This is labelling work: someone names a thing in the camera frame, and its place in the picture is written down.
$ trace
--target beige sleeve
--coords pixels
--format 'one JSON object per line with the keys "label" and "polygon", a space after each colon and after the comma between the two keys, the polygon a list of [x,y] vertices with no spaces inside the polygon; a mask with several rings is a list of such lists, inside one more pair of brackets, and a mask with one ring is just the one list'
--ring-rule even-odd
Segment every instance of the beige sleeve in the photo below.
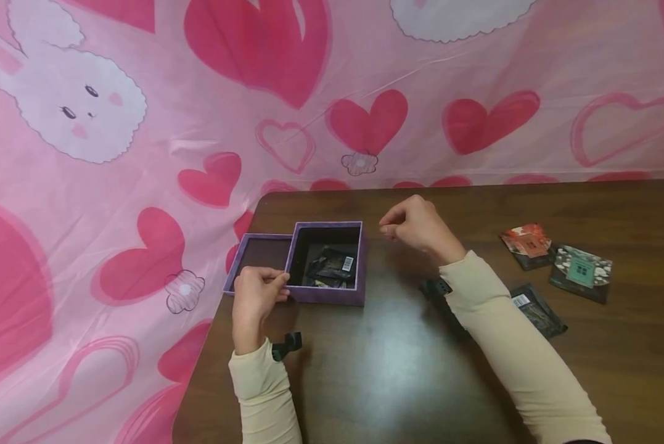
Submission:
{"label": "beige sleeve", "polygon": [[283,363],[266,338],[258,350],[231,356],[228,368],[241,406],[243,444],[301,444],[300,426]]}
{"label": "beige sleeve", "polygon": [[539,444],[612,444],[588,394],[548,341],[514,306],[509,291],[475,252],[440,267],[458,321],[485,352]]}

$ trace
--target pink backdrop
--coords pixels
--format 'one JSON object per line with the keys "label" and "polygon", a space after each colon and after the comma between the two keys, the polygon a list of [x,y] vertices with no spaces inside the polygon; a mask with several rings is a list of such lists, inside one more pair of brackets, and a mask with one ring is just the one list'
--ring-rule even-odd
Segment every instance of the pink backdrop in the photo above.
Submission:
{"label": "pink backdrop", "polygon": [[664,178],[664,0],[0,0],[0,444],[170,443],[262,195]]}

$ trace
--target brown table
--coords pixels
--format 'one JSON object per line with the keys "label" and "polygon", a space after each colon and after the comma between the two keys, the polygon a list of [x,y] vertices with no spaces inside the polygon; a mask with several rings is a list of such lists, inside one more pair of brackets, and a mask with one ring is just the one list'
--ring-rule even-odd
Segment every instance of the brown table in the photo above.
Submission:
{"label": "brown table", "polygon": [[[436,271],[380,237],[377,222],[413,194],[435,202],[468,249],[509,288],[532,282],[568,324],[551,342],[604,417],[616,443],[664,443],[664,181],[267,195],[252,232],[296,221],[363,220],[369,237],[364,308],[281,305],[268,335],[301,331],[285,359],[309,444],[532,443],[472,342],[454,340],[416,289]],[[523,272],[497,238],[538,221],[556,240],[614,261],[606,306]],[[174,443],[241,442],[227,362],[232,298],[224,296],[174,424]]]}

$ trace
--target purple box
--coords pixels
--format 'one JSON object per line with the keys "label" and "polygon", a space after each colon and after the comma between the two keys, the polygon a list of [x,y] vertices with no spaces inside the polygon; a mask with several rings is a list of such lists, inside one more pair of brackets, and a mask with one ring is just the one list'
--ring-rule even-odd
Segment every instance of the purple box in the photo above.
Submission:
{"label": "purple box", "polygon": [[[309,262],[330,246],[356,256],[356,274],[349,288],[303,285]],[[233,294],[233,281],[244,266],[269,266],[290,274],[290,295],[298,302],[364,305],[366,293],[366,238],[360,221],[297,223],[293,235],[247,233],[233,260],[224,293]]]}

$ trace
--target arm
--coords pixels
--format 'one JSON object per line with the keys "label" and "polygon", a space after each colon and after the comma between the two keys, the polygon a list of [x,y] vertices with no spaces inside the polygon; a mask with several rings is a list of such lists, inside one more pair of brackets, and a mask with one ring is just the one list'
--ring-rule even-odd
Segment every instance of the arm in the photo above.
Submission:
{"label": "arm", "polygon": [[612,442],[588,394],[484,260],[469,252],[441,266],[440,276],[453,288],[446,296],[450,309],[485,352],[539,443]]}
{"label": "arm", "polygon": [[243,268],[236,277],[233,343],[228,363],[241,407],[243,444],[300,444],[302,436],[290,381],[276,363],[263,325],[276,302],[286,300],[289,275],[271,268]]}
{"label": "arm", "polygon": [[465,251],[433,203],[412,196],[389,210],[379,225],[387,238],[430,254],[440,265],[440,275],[453,288],[446,296],[450,309],[485,352],[540,444],[611,444],[571,370],[511,303],[509,291],[490,266]]}

